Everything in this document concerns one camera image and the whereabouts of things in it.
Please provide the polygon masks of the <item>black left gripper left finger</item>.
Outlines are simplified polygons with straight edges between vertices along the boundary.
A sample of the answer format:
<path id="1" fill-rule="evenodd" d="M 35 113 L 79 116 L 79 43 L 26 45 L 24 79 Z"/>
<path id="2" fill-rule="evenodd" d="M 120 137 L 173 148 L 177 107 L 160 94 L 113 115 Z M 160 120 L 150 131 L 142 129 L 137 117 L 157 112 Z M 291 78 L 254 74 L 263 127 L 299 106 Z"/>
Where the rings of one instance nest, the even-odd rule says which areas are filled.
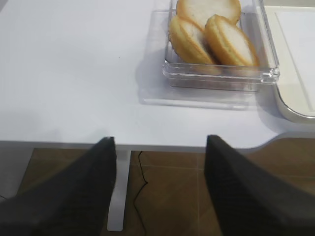
<path id="1" fill-rule="evenodd" d="M 98 236 L 116 181 L 113 137 L 55 176 L 0 204 L 2 236 Z"/>

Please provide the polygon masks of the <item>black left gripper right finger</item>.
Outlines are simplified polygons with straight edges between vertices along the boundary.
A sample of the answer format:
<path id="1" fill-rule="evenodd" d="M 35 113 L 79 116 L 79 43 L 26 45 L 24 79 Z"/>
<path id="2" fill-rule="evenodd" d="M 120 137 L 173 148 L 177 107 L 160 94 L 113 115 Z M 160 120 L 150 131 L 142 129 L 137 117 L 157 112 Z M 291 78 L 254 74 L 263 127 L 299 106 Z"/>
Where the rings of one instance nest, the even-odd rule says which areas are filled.
<path id="1" fill-rule="evenodd" d="M 313 236 L 315 197 L 249 161 L 218 135 L 206 142 L 204 176 L 224 236 Z"/>

